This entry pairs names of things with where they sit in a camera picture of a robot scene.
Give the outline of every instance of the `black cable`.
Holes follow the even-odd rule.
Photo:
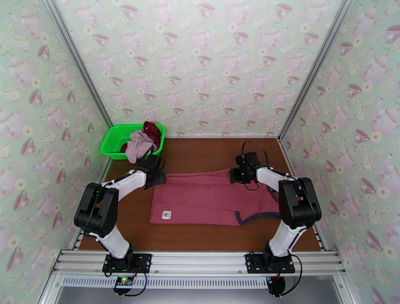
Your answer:
[[[99,203],[99,199],[103,196],[103,192],[104,192],[104,189],[103,189],[103,188],[100,189],[100,190],[97,192],[96,199],[95,199],[95,201],[94,201],[94,203],[93,203],[93,206],[91,207],[91,210],[90,210],[90,213],[89,213],[89,217],[87,218],[86,224],[85,224],[84,229],[83,229],[83,235],[85,235],[86,229],[88,229],[88,225],[89,225],[89,222],[90,222],[91,219],[92,219],[93,212],[95,211],[95,207],[96,207],[96,205]]]
[[[271,197],[273,198],[273,200],[279,204],[279,199],[275,195],[275,190],[272,189],[270,186],[266,186],[266,189],[268,190],[268,192],[271,195]]]
[[[290,245],[289,245],[289,250],[292,248],[293,244],[296,243],[298,241],[298,239],[301,237],[301,234],[304,230],[307,230],[308,228],[303,228],[301,229],[298,234],[296,235],[296,237],[291,241]]]
[[[297,182],[297,184],[299,185],[299,187],[301,188],[301,190],[302,190],[302,192],[303,192],[303,194],[305,196],[305,199],[308,201],[309,207],[311,208],[312,222],[315,223],[317,221],[317,215],[316,215],[316,213],[314,211],[313,205],[311,204],[311,200],[310,200],[309,196],[306,193],[306,189],[303,188],[302,183],[296,177],[293,177],[293,176],[289,176],[289,177],[294,179]]]
[[[163,161],[162,162],[162,166],[161,166],[161,168],[160,169],[158,169],[158,170],[162,170],[162,169],[164,169],[164,166],[166,165],[166,160],[164,159],[164,158],[161,158],[161,160]]]
[[[284,293],[280,294],[280,297],[286,296],[287,294],[291,293],[296,287],[297,285],[299,285],[300,280],[302,279],[302,275],[303,275],[303,264],[302,261],[299,259],[299,257],[293,253],[290,254],[291,256],[295,257],[296,259],[298,259],[298,262],[300,263],[300,274],[298,276],[297,282],[288,290],[285,291]]]
[[[143,272],[143,274],[144,274],[144,287],[143,287],[143,289],[139,293],[136,293],[136,294],[124,294],[123,295],[124,297],[137,297],[137,296],[140,296],[142,293],[145,292],[146,287],[147,287],[147,275],[146,275],[145,272]]]
[[[258,189],[259,189],[259,183],[258,182],[256,182],[255,183],[256,185],[257,185],[257,188],[255,188],[255,189],[250,189],[249,187],[247,187],[247,184],[244,184],[244,187],[247,189],[247,190],[249,190],[249,191],[257,191]]]
[[[245,141],[245,142],[243,143],[243,145],[241,146],[241,154],[242,154],[242,155],[243,155],[243,153],[245,152],[245,145],[246,145],[246,144],[253,144],[253,145],[257,146],[257,147],[264,153],[264,156],[265,156],[265,165],[266,165],[267,167],[270,166],[270,161],[269,161],[269,159],[268,159],[267,151],[265,151],[265,149],[264,149],[262,146],[260,146],[258,143],[254,142],[254,141]]]

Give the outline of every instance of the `wall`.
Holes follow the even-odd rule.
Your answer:
[[[113,123],[157,121],[169,136],[276,136],[340,6],[56,2]]]
[[[399,9],[356,4],[283,141],[364,303],[400,302]]]
[[[107,127],[39,1],[0,6],[0,303],[36,303]]]

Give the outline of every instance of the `green basket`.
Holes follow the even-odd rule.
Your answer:
[[[164,138],[166,136],[166,127],[162,124],[156,124],[157,128],[161,131],[161,143],[157,151],[153,152],[154,155],[159,155],[163,149]],[[121,147],[131,140],[129,135],[135,131],[143,130],[143,123],[127,123],[117,124],[112,126],[100,146],[100,152],[103,155],[111,157],[113,160],[127,160],[127,155],[121,153]]]

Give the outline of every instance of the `white tag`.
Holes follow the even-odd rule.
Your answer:
[[[162,212],[162,219],[163,220],[170,220],[171,219],[172,211],[163,211]]]

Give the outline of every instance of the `garment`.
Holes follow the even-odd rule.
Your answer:
[[[129,135],[130,141],[127,143],[126,156],[131,164],[149,152],[156,150],[153,140],[148,137],[142,130],[138,130]]]
[[[143,124],[143,132],[151,138],[156,146],[156,150],[160,148],[161,145],[161,132],[154,122],[145,121]]]
[[[128,148],[128,143],[126,142],[121,146],[121,150],[119,150],[119,152],[125,153],[127,151],[127,148]]]
[[[257,185],[248,185],[255,189]],[[229,169],[168,174],[154,189],[150,223],[239,226],[259,217],[279,218],[279,205],[267,186],[250,191],[229,181]]]

